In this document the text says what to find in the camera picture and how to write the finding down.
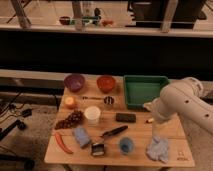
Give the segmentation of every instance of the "tray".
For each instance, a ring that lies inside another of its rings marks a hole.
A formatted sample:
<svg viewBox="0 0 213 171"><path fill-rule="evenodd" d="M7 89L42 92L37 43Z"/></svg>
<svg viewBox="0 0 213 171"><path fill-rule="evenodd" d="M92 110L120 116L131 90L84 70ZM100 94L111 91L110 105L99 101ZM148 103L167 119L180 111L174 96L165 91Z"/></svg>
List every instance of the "tray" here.
<svg viewBox="0 0 213 171"><path fill-rule="evenodd" d="M165 76L124 76L124 94L128 109L142 109L143 104L159 97L161 89L169 84Z"/></svg>

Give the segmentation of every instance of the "purple bowl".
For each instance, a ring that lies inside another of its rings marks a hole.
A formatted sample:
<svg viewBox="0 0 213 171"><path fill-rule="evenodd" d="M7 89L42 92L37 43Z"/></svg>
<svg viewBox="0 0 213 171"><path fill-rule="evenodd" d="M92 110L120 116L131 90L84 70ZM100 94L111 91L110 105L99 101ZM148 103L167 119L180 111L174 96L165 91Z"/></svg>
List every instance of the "purple bowl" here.
<svg viewBox="0 0 213 171"><path fill-rule="evenodd" d="M81 74L71 74L64 79L64 85L72 92L77 92L83 88L85 78Z"/></svg>

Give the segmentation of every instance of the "paper cup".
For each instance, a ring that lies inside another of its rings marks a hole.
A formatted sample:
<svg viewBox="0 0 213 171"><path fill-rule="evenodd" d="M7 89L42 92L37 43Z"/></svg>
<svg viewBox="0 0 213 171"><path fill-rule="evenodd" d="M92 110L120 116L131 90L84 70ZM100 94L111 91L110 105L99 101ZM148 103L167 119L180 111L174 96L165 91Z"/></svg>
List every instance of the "paper cup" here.
<svg viewBox="0 0 213 171"><path fill-rule="evenodd" d="M85 109L84 116L89 125L97 125L101 116L101 110L97 106L90 106Z"/></svg>

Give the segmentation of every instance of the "blue cup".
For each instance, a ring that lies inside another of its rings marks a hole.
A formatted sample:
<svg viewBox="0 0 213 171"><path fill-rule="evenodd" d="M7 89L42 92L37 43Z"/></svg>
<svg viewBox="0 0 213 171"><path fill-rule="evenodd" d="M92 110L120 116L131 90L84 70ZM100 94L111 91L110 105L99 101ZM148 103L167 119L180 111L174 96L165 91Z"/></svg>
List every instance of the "blue cup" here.
<svg viewBox="0 0 213 171"><path fill-rule="evenodd" d="M127 155L134 149L134 143L130 138L124 137L119 142L119 148L122 154Z"/></svg>

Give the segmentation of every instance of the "red chili pepper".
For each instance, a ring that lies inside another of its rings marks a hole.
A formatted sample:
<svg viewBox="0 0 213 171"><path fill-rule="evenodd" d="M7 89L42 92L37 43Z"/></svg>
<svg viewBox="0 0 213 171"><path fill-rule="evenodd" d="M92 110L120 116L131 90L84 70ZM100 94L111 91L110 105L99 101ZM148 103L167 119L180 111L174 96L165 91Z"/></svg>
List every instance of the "red chili pepper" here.
<svg viewBox="0 0 213 171"><path fill-rule="evenodd" d="M56 139L58 145L61 147L61 149L64 150L64 152L66 152L66 153L68 153L68 154L72 154L72 153L73 153L73 152L72 152L70 149L68 149L68 148L66 147L66 145L64 144L63 139L62 139L62 136L61 136L60 133L58 133L58 132L55 133L55 139Z"/></svg>

